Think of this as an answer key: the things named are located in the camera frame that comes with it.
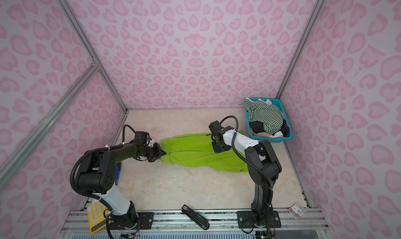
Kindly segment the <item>lime green shorts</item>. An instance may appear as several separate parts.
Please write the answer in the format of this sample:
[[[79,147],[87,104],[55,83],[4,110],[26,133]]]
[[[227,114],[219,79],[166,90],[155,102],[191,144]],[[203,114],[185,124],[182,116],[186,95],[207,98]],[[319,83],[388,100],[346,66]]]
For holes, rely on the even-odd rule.
[[[161,157],[163,163],[175,163],[190,168],[209,167],[234,173],[248,171],[247,164],[232,149],[215,153],[210,133],[185,134],[164,139],[161,141],[161,148],[166,152]]]

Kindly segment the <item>green white striped shirt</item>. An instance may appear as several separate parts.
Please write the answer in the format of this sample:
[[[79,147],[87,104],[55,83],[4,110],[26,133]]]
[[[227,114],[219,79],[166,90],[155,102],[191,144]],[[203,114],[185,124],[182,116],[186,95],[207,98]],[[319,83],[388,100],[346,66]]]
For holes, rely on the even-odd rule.
[[[279,107],[272,104],[271,101],[245,98],[244,106],[247,110],[249,124],[255,121],[262,122],[265,131],[268,133],[275,133],[280,130],[284,121],[283,113]]]

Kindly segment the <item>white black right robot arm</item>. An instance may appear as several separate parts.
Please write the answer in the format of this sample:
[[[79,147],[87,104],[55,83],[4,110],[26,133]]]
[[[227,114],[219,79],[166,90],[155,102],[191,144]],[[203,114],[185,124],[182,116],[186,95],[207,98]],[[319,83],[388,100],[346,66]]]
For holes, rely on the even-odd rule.
[[[250,139],[233,127],[210,128],[215,153],[228,150],[242,160],[255,184],[251,214],[256,226],[267,226],[273,217],[274,185],[282,172],[282,166],[270,142]]]

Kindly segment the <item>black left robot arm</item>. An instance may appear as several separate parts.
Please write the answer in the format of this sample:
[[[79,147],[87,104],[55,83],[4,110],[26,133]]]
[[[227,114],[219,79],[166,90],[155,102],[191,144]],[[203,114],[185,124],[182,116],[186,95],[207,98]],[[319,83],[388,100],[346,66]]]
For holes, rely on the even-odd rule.
[[[155,162],[166,154],[158,143],[135,142],[86,151],[71,170],[70,184],[77,194],[100,201],[117,226],[133,227],[138,223],[138,216],[133,202],[115,184],[115,166],[126,159],[141,157]]]

